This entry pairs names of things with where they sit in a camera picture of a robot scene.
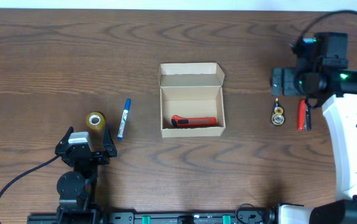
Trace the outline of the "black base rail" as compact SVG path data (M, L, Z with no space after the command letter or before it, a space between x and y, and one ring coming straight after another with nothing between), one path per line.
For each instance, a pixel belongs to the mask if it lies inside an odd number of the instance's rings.
M29 215L27 224L273 224L274 212L240 210L221 213L65 213L59 215Z

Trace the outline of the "open cardboard box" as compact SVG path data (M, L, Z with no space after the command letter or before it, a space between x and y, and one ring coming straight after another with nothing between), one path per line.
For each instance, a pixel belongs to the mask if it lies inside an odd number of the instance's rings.
M158 72L160 128L164 138L221 136L226 128L223 89L225 73L216 62L162 63ZM176 128L171 117L215 117L215 126Z

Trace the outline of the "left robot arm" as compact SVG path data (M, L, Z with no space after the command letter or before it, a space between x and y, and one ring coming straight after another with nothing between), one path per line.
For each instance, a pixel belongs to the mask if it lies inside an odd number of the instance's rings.
M108 215L95 203L98 167L117 156L108 124L103 131L103 147L102 151L93 151L89 133L74 132L72 127L56 145L55 154L73 168L57 182L57 223L108 223Z

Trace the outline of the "black correction tape dispenser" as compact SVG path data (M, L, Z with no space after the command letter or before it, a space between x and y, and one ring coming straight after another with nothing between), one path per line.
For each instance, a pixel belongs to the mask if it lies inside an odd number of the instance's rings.
M285 122L285 111L279 103L278 98L274 101L270 121L274 126L281 126Z

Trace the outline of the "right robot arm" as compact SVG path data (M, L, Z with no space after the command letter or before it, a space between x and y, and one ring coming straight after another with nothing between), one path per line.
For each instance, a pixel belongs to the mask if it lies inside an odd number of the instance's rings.
M296 67L273 69L274 96L316 100L327 122L336 169L335 201L315 208L279 205L275 223L357 223L357 70L348 69L348 36L319 32L292 49Z

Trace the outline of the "blue whiteboard marker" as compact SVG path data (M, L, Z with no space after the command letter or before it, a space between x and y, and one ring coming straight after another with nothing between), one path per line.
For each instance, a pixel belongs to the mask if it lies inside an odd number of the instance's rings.
M131 106L131 100L127 99L126 102L125 102L125 107L124 107L124 110L123 110L123 114L122 114L122 117L121 117L119 130L118 130L118 135L117 135L117 139L119 141L121 141L123 139L123 137L124 137L126 121L127 121L127 118L128 118L128 113L129 113L129 110L130 110L130 106Z

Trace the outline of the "red utility knife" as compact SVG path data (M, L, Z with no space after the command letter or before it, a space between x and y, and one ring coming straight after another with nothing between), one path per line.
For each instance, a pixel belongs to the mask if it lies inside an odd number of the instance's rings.
M197 128L203 126L215 126L217 119L215 117L203 118L184 118L178 115L171 117L171 123L176 128Z

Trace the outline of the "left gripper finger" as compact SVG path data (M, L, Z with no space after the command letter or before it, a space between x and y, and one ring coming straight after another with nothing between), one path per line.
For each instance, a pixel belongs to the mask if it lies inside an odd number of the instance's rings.
M56 155L64 155L66 151L70 148L69 137L74 132L74 128L70 126L63 136L63 138L59 141L59 143L55 147Z
M117 149L115 147L114 142L112 141L112 137L110 135L110 126L108 124L105 125L105 129L104 129L103 147L109 157L117 156Z

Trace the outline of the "red stapler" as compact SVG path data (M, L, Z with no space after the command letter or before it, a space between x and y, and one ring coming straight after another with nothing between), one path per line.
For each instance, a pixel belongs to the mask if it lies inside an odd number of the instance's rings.
M301 100L299 102L297 113L297 129L299 131L312 129L310 106L308 105L307 100Z

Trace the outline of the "yellow clear tape roll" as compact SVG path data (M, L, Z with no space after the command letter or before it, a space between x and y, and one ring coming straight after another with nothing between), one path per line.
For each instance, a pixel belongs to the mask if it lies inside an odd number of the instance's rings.
M91 112L87 115L85 122L90 129L100 130L105 127L105 118L99 112Z

